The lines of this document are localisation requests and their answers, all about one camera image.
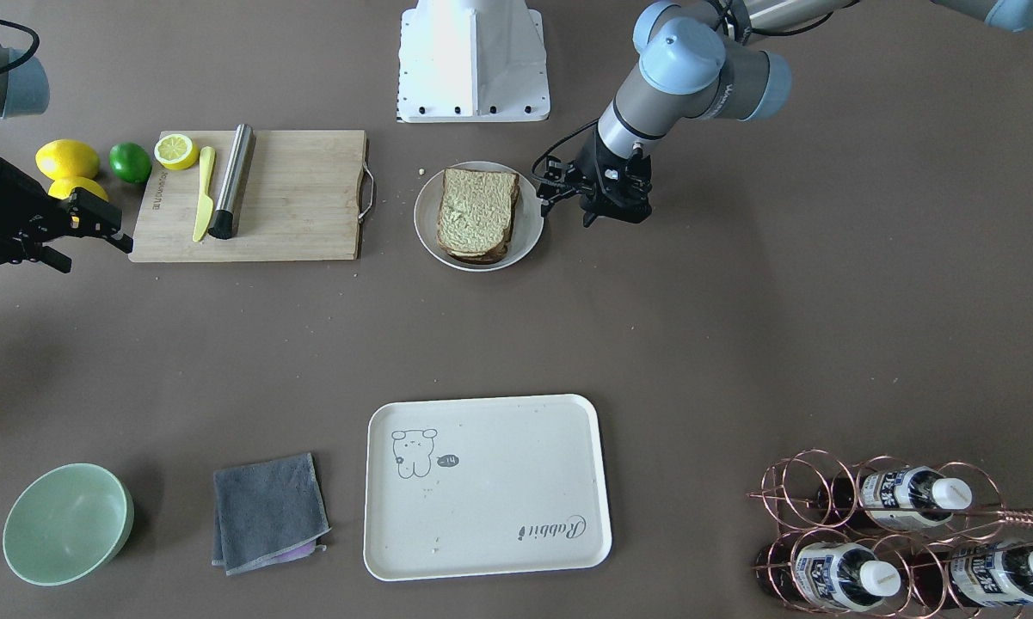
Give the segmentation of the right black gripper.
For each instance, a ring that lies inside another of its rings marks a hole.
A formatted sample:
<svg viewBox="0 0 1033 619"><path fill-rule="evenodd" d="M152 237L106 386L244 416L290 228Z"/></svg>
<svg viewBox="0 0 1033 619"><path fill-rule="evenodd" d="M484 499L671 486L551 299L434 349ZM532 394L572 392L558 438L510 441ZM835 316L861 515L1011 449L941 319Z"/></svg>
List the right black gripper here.
<svg viewBox="0 0 1033 619"><path fill-rule="evenodd" d="M64 212L46 207L46 191L38 181L0 157L0 266L46 264L60 272L71 270L71 258L48 246L63 236L91 236L130 254L134 240L120 231L120 209Z"/></svg>

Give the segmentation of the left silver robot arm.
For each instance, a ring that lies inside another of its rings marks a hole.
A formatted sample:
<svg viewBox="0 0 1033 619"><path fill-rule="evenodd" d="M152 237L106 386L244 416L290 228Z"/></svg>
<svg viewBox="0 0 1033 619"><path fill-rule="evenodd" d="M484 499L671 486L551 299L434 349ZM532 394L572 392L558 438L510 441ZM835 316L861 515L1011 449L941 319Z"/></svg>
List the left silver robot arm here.
<svg viewBox="0 0 1033 619"><path fill-rule="evenodd" d="M638 59L609 105L584 129L574 160L546 151L532 165L541 215L580 199L584 226L606 217L632 224L651 214L651 152L681 119L766 119L789 99L787 60L753 39L806 33L846 1L674 1L637 17Z"/></svg>

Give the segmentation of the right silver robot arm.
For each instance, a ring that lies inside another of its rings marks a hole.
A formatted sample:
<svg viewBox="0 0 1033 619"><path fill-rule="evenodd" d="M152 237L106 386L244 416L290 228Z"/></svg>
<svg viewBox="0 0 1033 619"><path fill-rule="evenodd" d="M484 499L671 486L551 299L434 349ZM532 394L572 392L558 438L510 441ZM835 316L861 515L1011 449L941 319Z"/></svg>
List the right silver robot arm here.
<svg viewBox="0 0 1033 619"><path fill-rule="evenodd" d="M40 39L32 28L0 17L0 118L46 110L51 90L45 68L35 56L38 47ZM0 157L0 266L46 264L68 273L71 258L49 246L64 236L102 239L130 254L134 241L120 226L120 209L107 199L86 188L57 199L31 175Z"/></svg>

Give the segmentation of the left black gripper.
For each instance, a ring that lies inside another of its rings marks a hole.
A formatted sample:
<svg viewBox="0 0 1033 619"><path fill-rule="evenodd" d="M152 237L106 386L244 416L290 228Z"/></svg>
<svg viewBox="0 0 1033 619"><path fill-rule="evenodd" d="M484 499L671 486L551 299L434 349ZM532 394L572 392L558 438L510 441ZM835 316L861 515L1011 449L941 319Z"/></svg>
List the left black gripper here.
<svg viewBox="0 0 1033 619"><path fill-rule="evenodd" d="M616 156L595 131L575 160L563 163L554 156L555 149L583 132L578 129L556 141L533 162L540 216L547 217L559 202L580 197L583 228L600 217L640 224L653 211L649 203L651 157L641 145L634 146L630 156Z"/></svg>

